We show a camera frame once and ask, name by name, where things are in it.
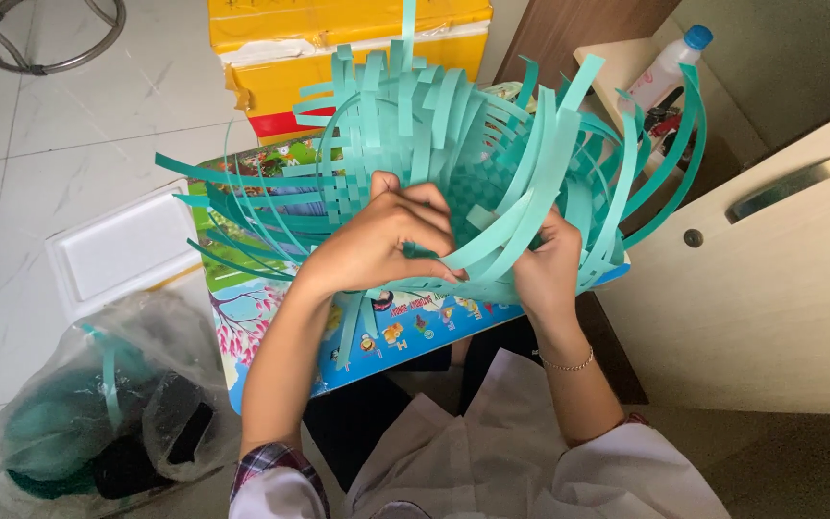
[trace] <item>white shirt sleeve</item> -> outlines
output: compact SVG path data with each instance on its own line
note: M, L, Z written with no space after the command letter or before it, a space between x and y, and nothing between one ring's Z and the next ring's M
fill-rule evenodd
M729 519L707 481L658 431L626 424L563 454L531 517Z
M230 503L230 519L326 519L316 489L300 471L265 470L246 480Z

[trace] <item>metal stool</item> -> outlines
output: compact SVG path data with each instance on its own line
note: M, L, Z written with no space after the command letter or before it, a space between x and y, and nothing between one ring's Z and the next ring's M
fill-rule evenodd
M17 6L21 3L21 1L22 0L2 0L2 2L0 2L0 21L5 18L6 13L11 10L12 7ZM117 40L117 37L121 34L121 30L123 30L123 24L126 22L126 6L123 4L123 0L113 0L113 2L114 6L117 8L116 18L108 16L108 14L102 11L100 7L95 5L94 0L85 0L85 3L91 8L92 11L95 12L96 15L98 15L98 18L101 18L105 23L110 25L110 30L97 45L88 49L86 52L80 53L78 56L69 58L65 61L61 61L60 63L54 63L53 65L33 65L28 63L28 60L24 59L24 56L17 52L15 45L13 45L11 41L8 41L5 35L0 32L0 43L2 43L8 53L12 55L12 58L15 59L15 65L12 65L0 57L0 68L11 72L17 72L18 74L46 76L48 74L55 74L56 72L62 72L63 70L69 70L70 68L75 68L79 65L88 63L96 56L106 51L108 47L110 47L110 45Z

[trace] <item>cabinet door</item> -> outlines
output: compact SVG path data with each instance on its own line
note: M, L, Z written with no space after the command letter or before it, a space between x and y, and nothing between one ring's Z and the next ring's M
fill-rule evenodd
M830 413L830 178L726 215L828 159L830 122L675 212L596 291L652 404Z

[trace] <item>dark trousers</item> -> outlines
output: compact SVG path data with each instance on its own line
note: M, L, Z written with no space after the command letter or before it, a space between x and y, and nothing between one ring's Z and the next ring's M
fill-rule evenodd
M463 366L457 413L466 413L499 349L539 364L539 357L531 354L536 348L537 339L526 317L474 336ZM447 371L449 368L450 346L446 346L400 364L393 371ZM351 488L376 443L410 401L409 394L380 373L309 401L303 417L306 429L342 490L347 492Z

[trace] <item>pink tree illustration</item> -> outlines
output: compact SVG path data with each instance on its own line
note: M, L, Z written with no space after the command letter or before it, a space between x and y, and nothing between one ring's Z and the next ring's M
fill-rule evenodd
M227 314L222 306L237 299L243 298L255 301L257 314L248 319L236 319ZM241 294L229 299L218 299L210 294L210 304L217 318L217 340L220 342L220 351L239 360L245 365L252 364L252 358L258 351L261 338L265 336L270 325L270 319L261 319L267 312L277 309L284 297L277 290L266 286L247 294Z

